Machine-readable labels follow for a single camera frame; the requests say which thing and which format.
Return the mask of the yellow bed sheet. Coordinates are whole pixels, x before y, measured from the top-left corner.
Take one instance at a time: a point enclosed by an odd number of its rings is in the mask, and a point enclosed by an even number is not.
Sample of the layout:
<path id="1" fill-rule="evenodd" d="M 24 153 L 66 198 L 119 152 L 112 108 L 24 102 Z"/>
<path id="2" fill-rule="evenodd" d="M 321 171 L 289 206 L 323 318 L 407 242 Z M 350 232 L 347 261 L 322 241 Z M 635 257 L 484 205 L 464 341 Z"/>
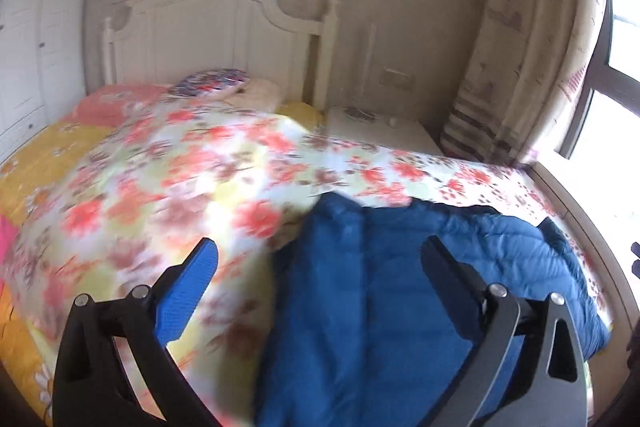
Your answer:
<path id="1" fill-rule="evenodd" d="M 52 188 L 80 158 L 109 135 L 113 129 L 88 124 L 57 122 L 39 132 L 1 166 L 1 251 L 9 250 L 10 238 L 21 228 L 32 210 L 41 205 Z M 14 306 L 10 288 L 1 285 L 1 394 L 17 393 L 11 413 L 4 405 L 1 422 L 7 426 L 26 423 L 33 413 L 38 426 L 50 426 L 52 376 L 38 352 L 25 321 Z"/>

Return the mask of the striped cartoon curtain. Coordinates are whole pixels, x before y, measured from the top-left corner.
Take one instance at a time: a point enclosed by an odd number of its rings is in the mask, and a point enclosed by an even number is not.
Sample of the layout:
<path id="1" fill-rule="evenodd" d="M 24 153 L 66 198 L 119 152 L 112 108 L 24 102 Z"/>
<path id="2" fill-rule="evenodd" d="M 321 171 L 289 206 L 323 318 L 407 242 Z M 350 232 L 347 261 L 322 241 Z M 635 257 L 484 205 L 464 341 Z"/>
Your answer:
<path id="1" fill-rule="evenodd" d="M 486 0 L 440 134 L 449 155 L 533 164 L 564 141 L 584 89 L 606 0 Z"/>

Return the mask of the floral quilt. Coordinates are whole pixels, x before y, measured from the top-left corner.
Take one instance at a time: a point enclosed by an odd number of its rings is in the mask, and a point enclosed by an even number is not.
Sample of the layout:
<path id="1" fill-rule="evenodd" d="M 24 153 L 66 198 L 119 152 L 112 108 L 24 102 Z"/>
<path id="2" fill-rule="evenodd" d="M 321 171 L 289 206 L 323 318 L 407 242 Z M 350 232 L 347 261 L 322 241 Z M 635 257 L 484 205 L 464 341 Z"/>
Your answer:
<path id="1" fill-rule="evenodd" d="M 531 225 L 553 221 L 611 338 L 612 312 L 591 262 L 524 172 L 332 138 L 224 103 L 165 98 L 85 153 L 1 251 L 2 283 L 51 372 L 52 397 L 73 298 L 125 296 L 206 236 L 218 245 L 220 265 L 169 350 L 224 425 L 250 425 L 271 325 L 268 257 L 326 192 L 368 207 L 421 199 L 489 206 Z"/>

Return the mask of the peach checkered pillow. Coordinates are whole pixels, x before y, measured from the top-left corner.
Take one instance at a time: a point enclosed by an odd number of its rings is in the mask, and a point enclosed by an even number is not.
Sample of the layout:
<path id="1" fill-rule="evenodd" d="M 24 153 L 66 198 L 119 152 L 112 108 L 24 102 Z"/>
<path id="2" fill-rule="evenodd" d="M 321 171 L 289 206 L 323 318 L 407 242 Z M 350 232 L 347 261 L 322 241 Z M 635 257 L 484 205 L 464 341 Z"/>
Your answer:
<path id="1" fill-rule="evenodd" d="M 276 113 L 283 100 L 282 91 L 277 83 L 268 79 L 255 78 L 224 101 L 235 108 Z"/>

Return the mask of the white wardrobe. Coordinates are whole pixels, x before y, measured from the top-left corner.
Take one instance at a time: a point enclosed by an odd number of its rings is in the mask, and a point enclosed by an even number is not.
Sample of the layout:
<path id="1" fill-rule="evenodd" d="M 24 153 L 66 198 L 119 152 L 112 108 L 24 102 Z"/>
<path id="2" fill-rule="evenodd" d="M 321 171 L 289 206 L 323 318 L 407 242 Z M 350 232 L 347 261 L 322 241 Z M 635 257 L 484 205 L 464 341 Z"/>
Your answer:
<path id="1" fill-rule="evenodd" d="M 1 0 L 1 159 L 87 94 L 85 0 Z"/>

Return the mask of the dark window frame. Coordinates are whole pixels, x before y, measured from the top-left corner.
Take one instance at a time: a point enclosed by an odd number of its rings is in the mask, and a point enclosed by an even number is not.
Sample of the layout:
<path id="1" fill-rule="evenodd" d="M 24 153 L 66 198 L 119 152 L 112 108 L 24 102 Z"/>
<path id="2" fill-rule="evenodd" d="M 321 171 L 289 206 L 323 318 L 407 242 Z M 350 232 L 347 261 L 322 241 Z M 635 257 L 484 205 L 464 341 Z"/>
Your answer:
<path id="1" fill-rule="evenodd" d="M 585 87 L 560 155 L 620 155 L 632 152 L 638 142 L 639 0 L 606 0 Z"/>

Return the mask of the white bedside table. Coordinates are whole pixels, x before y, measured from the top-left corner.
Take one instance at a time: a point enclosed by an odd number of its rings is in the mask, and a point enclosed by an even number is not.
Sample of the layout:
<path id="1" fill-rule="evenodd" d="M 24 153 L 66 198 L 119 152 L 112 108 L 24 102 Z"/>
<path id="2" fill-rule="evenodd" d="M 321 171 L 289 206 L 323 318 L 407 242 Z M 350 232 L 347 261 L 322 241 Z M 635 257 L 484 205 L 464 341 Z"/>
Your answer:
<path id="1" fill-rule="evenodd" d="M 442 151 L 416 120 L 373 113 L 372 120 L 362 115 L 349 117 L 346 107 L 333 106 L 326 114 L 326 133 L 349 141 L 442 155 Z"/>

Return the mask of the colourful patterned pillow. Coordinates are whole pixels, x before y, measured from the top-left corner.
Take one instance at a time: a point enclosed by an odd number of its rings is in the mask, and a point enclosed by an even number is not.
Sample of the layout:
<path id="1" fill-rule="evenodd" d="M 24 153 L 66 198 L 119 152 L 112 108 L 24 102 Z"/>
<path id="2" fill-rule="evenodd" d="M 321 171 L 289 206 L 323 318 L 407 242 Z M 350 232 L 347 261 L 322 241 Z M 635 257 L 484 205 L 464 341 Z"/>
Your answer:
<path id="1" fill-rule="evenodd" d="M 183 98 L 212 96 L 216 100 L 222 100 L 241 91 L 249 82 L 250 76 L 242 69 L 207 69 L 183 78 L 171 86 L 168 93 Z"/>

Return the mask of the blue puffer jacket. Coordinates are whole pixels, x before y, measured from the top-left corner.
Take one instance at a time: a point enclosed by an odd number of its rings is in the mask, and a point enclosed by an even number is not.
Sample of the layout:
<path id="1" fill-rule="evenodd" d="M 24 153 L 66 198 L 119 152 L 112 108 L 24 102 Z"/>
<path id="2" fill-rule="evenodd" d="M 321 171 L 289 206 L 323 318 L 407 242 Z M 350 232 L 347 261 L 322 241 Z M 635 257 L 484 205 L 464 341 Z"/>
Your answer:
<path id="1" fill-rule="evenodd" d="M 259 426 L 414 426 L 471 351 L 421 267 L 438 237 L 458 261 L 514 295 L 562 294 L 585 358 L 610 332 L 582 267 L 551 220 L 415 199 L 371 208 L 320 197 L 272 258 L 273 328 L 257 381 Z"/>

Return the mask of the pink pillow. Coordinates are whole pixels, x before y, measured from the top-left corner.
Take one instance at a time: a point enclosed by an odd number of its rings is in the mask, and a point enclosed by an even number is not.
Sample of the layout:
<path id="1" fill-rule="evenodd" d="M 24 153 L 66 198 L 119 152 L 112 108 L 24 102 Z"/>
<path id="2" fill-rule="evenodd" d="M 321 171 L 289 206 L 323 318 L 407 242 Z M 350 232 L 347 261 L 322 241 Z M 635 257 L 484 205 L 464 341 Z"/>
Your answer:
<path id="1" fill-rule="evenodd" d="M 82 98 L 63 120 L 70 124 L 118 127 L 157 102 L 167 90 L 161 84 L 109 84 Z"/>

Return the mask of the white wooden headboard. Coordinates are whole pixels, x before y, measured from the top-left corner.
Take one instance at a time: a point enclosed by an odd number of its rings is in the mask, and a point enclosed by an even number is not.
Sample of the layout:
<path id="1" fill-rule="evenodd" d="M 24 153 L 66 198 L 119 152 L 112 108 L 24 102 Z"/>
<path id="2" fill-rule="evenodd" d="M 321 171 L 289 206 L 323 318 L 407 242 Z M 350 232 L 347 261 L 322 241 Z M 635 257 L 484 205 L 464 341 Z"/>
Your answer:
<path id="1" fill-rule="evenodd" d="M 278 0 L 128 0 L 127 20 L 104 20 L 107 84 L 175 83 L 194 72 L 235 68 L 268 79 L 288 101 L 323 110 L 340 19 L 328 0 L 320 20 L 292 17 Z"/>

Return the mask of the beige window sill ledge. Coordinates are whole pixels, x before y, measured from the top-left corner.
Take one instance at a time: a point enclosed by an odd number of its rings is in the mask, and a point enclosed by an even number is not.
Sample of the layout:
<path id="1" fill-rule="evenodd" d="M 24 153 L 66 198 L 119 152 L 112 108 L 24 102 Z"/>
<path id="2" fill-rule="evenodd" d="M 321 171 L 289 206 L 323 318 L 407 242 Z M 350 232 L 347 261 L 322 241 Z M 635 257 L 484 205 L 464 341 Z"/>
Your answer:
<path id="1" fill-rule="evenodd" d="M 610 246 L 587 213 L 543 165 L 528 168 L 528 175 L 551 200 L 563 225 L 585 251 L 612 312 L 613 330 L 608 345 L 589 361 L 593 384 L 594 419 L 599 419 L 629 375 L 627 343 L 639 318 L 631 286 Z"/>

